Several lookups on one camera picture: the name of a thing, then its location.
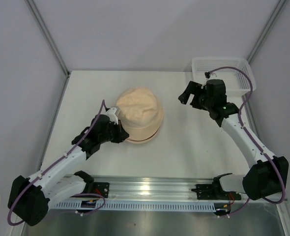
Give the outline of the beige hat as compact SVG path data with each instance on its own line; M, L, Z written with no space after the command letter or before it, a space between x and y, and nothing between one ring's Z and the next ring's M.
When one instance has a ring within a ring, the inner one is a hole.
M116 106L120 109L119 120L130 139L143 140L160 130L164 110L150 89L129 88L118 97Z

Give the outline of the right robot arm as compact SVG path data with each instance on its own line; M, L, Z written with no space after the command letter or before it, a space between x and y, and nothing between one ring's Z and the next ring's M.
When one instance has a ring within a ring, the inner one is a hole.
M286 196L286 182L289 162L270 151L242 121L240 109L227 101L223 80L211 79L202 85L190 81L178 97L181 104L189 103L193 108L209 113L217 125L235 142L243 154L249 171L246 175L223 174L216 177L212 194L222 199L229 192L243 193L251 200L269 200L269 196L281 193L279 204Z

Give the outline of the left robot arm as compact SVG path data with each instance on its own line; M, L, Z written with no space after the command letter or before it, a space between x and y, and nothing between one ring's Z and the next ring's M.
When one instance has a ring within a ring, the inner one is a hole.
M38 224L48 211L70 197L103 198L95 191L94 178L84 171L70 177L65 175L76 166L86 162L106 142L122 143L129 137L117 115L96 115L71 142L71 149L49 167L13 180L8 200L7 221L14 226L14 213L30 226Z

